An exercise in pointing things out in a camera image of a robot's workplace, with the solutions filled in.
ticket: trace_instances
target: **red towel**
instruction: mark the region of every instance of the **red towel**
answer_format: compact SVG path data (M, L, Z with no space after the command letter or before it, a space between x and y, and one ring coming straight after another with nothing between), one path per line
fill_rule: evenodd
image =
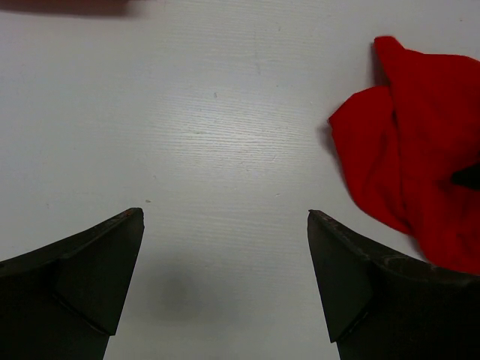
M330 118L357 205L414 236L434 264L480 274L480 191L452 174L480 161L480 61L375 39L390 84L354 94Z

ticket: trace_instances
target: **white wooden surface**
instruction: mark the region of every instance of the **white wooden surface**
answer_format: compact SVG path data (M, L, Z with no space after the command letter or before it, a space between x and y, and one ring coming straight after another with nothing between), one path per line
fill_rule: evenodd
M354 206L319 128L371 84L377 35L479 57L480 2L130 6L0 12L1 259L141 206L107 360L338 359L308 209L418 254Z

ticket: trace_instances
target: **table surface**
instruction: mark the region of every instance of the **table surface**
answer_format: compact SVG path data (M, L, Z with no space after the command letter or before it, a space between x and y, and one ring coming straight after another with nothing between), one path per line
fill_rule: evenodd
M308 209L419 253L353 204L327 119L373 83L377 35L480 57L480 2L127 6L0 10L1 259L140 206L105 359L338 359Z

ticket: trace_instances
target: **red fabric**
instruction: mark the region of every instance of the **red fabric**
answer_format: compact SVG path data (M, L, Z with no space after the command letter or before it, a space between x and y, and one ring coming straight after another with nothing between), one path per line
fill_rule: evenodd
M378 37L389 79L330 118L357 205L414 236L434 264L480 274L480 191L452 173L480 161L480 61L428 55Z

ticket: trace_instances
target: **folded red cloth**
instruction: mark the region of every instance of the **folded red cloth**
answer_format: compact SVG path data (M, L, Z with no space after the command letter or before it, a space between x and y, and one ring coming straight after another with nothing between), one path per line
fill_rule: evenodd
M414 236L434 264L480 274L480 191L452 174L480 161L480 61L375 39L390 85L354 94L330 118L356 204Z

